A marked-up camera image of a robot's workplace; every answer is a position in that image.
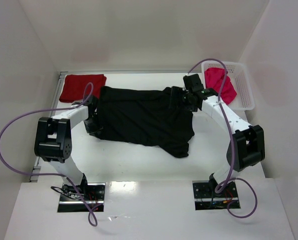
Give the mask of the black t-shirt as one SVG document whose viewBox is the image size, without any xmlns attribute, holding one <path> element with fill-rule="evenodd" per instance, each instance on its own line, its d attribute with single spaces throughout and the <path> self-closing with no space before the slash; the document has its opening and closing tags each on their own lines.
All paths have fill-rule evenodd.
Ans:
<svg viewBox="0 0 298 240">
<path fill-rule="evenodd" d="M 101 140 L 160 147 L 175 158 L 189 155 L 195 135 L 193 114 L 170 109 L 171 88 L 132 90 L 103 86 L 96 112 L 103 122 Z"/>
</svg>

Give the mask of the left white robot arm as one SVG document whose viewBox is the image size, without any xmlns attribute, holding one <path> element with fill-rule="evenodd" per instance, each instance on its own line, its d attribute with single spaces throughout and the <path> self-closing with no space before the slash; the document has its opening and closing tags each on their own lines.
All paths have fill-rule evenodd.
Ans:
<svg viewBox="0 0 298 240">
<path fill-rule="evenodd" d="M 72 154 L 72 129 L 80 123 L 86 132 L 95 137 L 100 133 L 97 120 L 98 98 L 91 96 L 84 104 L 73 105 L 73 109 L 52 117 L 41 117 L 37 124 L 34 153 L 48 162 L 63 179 L 63 193 L 74 191 L 77 187 L 80 194 L 91 191 L 87 177 L 76 166 Z"/>
</svg>

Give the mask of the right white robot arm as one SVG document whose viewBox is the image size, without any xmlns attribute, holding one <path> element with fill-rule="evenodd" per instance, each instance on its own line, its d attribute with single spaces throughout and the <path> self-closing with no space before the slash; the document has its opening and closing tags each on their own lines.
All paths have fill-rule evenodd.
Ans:
<svg viewBox="0 0 298 240">
<path fill-rule="evenodd" d="M 183 82 L 184 88 L 171 88 L 169 106 L 190 112 L 200 110 L 229 134 L 227 163 L 209 177 L 214 192 L 220 194 L 239 172 L 264 160 L 264 130 L 259 125 L 251 125 L 241 119 L 222 101 L 216 90 L 204 88 L 198 74 L 184 76 Z"/>
</svg>

